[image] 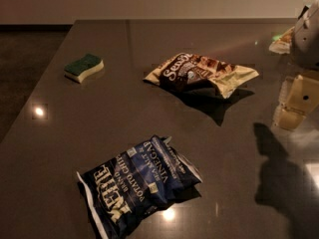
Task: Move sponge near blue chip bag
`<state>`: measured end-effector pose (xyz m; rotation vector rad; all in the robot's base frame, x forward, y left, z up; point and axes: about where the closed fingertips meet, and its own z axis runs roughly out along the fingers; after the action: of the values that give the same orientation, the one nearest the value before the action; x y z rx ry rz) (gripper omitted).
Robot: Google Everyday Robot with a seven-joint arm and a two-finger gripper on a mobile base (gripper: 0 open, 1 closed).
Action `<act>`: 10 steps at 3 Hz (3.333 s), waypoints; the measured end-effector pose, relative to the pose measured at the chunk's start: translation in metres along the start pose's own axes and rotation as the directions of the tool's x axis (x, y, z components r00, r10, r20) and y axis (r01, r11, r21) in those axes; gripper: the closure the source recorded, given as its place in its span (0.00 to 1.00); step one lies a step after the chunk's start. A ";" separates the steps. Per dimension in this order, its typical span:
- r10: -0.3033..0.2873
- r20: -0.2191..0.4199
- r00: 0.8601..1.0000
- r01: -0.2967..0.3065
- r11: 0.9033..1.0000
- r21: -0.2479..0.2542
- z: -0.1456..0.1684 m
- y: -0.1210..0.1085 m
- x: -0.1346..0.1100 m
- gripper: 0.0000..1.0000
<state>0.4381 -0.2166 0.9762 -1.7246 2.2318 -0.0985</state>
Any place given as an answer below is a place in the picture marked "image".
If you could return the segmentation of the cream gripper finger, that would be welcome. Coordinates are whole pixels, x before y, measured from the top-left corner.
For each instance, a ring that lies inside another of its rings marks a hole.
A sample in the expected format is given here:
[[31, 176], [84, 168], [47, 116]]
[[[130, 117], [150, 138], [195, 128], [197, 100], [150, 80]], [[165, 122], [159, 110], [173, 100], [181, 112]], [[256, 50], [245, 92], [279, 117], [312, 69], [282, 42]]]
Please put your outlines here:
[[319, 72], [306, 71], [287, 77], [282, 83], [273, 121], [274, 124], [295, 130], [319, 106]]

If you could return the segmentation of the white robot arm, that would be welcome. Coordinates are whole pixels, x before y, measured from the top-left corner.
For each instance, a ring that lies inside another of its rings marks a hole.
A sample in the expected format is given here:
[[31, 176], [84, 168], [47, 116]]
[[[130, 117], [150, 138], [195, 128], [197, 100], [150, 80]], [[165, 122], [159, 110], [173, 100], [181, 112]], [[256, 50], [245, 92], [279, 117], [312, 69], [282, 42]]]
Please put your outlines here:
[[294, 130], [319, 106], [319, 0], [305, 6], [295, 26], [274, 40], [269, 50], [290, 55], [303, 70], [285, 78], [273, 117], [277, 126]]

